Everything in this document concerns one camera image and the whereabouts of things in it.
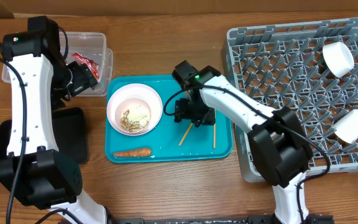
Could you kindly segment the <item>white cup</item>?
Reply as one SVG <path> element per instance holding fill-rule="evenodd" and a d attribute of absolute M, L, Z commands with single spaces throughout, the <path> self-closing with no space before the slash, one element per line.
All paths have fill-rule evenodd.
<path fill-rule="evenodd" d="M 348 144 L 353 144 L 358 139 L 358 110 L 354 109 L 334 125 L 335 135 Z"/>

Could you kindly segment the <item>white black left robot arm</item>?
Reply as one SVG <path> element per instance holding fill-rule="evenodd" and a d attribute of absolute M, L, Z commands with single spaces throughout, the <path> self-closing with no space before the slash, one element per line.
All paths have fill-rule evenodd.
<path fill-rule="evenodd" d="M 110 223 L 106 208 L 83 189 L 79 164 L 62 154 L 52 111 L 96 84 L 85 64 L 66 63 L 58 31 L 8 34 L 1 45 L 12 90 L 12 121 L 0 183 L 10 200 L 58 213 L 72 223 Z"/>

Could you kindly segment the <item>red snack wrapper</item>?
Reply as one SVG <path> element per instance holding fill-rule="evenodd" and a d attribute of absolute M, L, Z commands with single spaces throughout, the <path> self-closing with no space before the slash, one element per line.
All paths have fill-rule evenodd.
<path fill-rule="evenodd" d="M 93 74 L 93 76 L 98 80 L 99 77 L 100 77 L 100 73 L 99 73 L 99 65 L 85 57 L 84 55 L 78 53 L 78 52 L 75 52 L 71 55 L 79 64 L 86 64 L 86 66 L 90 69 L 91 73 Z"/>

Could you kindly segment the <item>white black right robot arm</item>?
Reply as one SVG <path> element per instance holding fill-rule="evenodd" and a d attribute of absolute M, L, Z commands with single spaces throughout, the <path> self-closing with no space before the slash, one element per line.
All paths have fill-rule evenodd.
<path fill-rule="evenodd" d="M 253 100 L 211 66 L 197 70 L 183 61 L 172 77 L 185 94 L 175 102 L 174 121 L 188 119 L 198 127 L 214 125 L 216 112 L 229 118 L 246 134 L 255 168 L 272 185 L 274 222 L 304 223 L 309 211 L 303 182 L 313 152 L 295 112 Z"/>

